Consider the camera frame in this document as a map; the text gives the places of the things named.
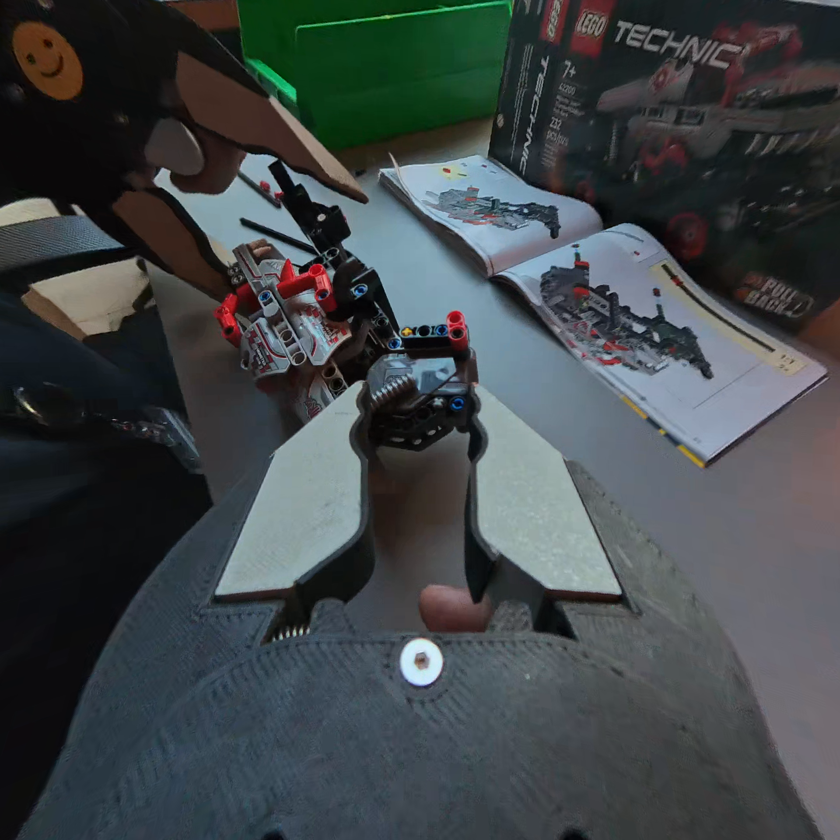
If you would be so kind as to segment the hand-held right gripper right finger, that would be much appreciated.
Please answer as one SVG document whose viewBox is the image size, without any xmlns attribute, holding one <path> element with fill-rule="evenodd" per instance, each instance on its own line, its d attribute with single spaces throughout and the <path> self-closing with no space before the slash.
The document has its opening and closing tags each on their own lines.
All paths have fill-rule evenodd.
<svg viewBox="0 0 840 840">
<path fill-rule="evenodd" d="M 623 589 L 564 457 L 471 388 L 465 577 L 475 602 L 619 602 Z"/>
</svg>

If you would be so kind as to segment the black office chair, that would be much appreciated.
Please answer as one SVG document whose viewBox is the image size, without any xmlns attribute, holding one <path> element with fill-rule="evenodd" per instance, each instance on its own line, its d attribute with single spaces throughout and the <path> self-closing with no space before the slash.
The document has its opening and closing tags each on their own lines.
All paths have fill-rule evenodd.
<svg viewBox="0 0 840 840">
<path fill-rule="evenodd" d="M 86 216 L 42 217 L 1 227 L 1 271 L 40 268 L 72 271 L 121 261 L 135 251 Z"/>
</svg>

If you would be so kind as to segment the person's right hand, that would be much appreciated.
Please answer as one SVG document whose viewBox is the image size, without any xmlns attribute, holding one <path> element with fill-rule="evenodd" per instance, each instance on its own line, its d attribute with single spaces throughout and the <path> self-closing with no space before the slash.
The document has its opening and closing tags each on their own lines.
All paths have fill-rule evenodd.
<svg viewBox="0 0 840 840">
<path fill-rule="evenodd" d="M 468 589 L 430 584 L 418 598 L 426 629 L 437 634 L 477 634 L 487 630 L 494 607 L 486 596 L 473 602 Z"/>
</svg>

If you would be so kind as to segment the open instruction booklet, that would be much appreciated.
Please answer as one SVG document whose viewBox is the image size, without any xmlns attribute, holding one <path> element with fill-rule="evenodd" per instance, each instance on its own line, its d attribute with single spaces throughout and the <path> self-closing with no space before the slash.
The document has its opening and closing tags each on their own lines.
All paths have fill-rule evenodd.
<svg viewBox="0 0 840 840">
<path fill-rule="evenodd" d="M 379 183 L 697 465 L 828 379 L 823 364 L 708 295 L 635 224 L 530 186 L 480 155 L 379 171 Z"/>
</svg>

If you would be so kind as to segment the black grey lego truck model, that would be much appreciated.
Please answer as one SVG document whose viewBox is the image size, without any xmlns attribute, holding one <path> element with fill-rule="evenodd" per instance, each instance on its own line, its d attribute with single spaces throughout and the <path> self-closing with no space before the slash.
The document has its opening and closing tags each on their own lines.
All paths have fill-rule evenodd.
<svg viewBox="0 0 840 840">
<path fill-rule="evenodd" d="M 350 227 L 341 208 L 314 202 L 283 163 L 269 171 L 282 206 L 320 253 L 296 265 L 272 247 L 263 256 L 257 244 L 234 249 L 234 292 L 215 318 L 241 369 L 262 392 L 286 387 L 304 424 L 366 384 L 375 447 L 419 451 L 468 432 L 475 352 L 402 349 L 400 330 L 417 324 L 399 323 L 378 273 L 344 247 Z"/>
</svg>

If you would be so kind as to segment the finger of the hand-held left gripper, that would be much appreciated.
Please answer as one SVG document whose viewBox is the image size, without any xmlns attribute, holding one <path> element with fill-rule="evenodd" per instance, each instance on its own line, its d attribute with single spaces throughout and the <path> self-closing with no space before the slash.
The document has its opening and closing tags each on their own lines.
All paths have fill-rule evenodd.
<svg viewBox="0 0 840 840">
<path fill-rule="evenodd" d="M 166 190 L 157 186 L 129 189 L 112 204 L 112 214 L 163 270 L 216 301 L 234 292 L 228 263 Z"/>
<path fill-rule="evenodd" d="M 161 81 L 164 105 L 193 135 L 200 127 L 248 154 L 272 154 L 331 191 L 368 202 L 352 174 L 278 100 L 184 52 L 146 52 L 144 70 Z"/>
</svg>

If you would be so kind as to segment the black toy set box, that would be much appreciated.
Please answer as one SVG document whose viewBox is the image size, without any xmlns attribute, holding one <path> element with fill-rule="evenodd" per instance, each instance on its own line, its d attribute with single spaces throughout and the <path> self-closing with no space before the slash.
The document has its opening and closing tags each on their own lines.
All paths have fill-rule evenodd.
<svg viewBox="0 0 840 840">
<path fill-rule="evenodd" d="M 514 2 L 489 151 L 838 353 L 838 2 Z"/>
</svg>

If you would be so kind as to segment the person's left hand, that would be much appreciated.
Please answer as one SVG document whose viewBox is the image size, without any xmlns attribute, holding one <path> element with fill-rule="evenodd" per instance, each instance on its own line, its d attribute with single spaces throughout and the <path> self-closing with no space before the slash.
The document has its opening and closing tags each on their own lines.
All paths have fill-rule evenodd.
<svg viewBox="0 0 840 840">
<path fill-rule="evenodd" d="M 224 193 L 237 179 L 247 151 L 200 127 L 196 127 L 193 133 L 203 153 L 203 168 L 194 175 L 172 172 L 171 183 L 183 193 L 211 196 Z"/>
</svg>

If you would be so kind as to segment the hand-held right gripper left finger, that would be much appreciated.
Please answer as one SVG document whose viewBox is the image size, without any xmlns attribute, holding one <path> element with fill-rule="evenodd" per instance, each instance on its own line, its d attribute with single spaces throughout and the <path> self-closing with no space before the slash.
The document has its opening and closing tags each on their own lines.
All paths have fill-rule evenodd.
<svg viewBox="0 0 840 840">
<path fill-rule="evenodd" d="M 349 602 L 375 567 L 370 391 L 355 383 L 273 454 L 215 596 Z"/>
</svg>

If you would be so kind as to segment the green plastic bin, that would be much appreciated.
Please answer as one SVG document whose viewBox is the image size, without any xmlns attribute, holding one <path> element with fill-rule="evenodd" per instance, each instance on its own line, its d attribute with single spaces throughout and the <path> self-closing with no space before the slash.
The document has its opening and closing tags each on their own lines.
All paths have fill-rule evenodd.
<svg viewBox="0 0 840 840">
<path fill-rule="evenodd" d="M 495 111 L 512 2 L 237 6 L 246 68 L 331 150 Z"/>
</svg>

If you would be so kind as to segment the black lego axle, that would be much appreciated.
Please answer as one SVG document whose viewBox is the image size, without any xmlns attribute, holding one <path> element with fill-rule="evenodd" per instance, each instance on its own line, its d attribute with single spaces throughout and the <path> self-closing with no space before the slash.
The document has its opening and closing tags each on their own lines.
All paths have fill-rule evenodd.
<svg viewBox="0 0 840 840">
<path fill-rule="evenodd" d="M 276 208 L 281 208 L 283 205 L 283 193 L 281 191 L 275 191 L 272 187 L 273 194 L 265 194 L 259 189 L 259 182 L 254 181 L 250 178 L 247 174 L 239 171 L 237 173 L 238 179 L 246 184 L 251 190 L 255 193 L 260 195 L 262 198 L 267 200 L 267 202 Z"/>
<path fill-rule="evenodd" d="M 250 231 L 262 234 L 269 239 L 276 240 L 282 244 L 292 246 L 293 248 L 299 249 L 311 256 L 316 256 L 320 253 L 320 251 L 314 248 L 308 241 L 303 241 L 299 238 L 289 236 L 288 234 L 283 234 L 273 228 L 259 224 L 251 219 L 247 219 L 246 217 L 240 217 L 239 223 L 242 227 Z"/>
</svg>

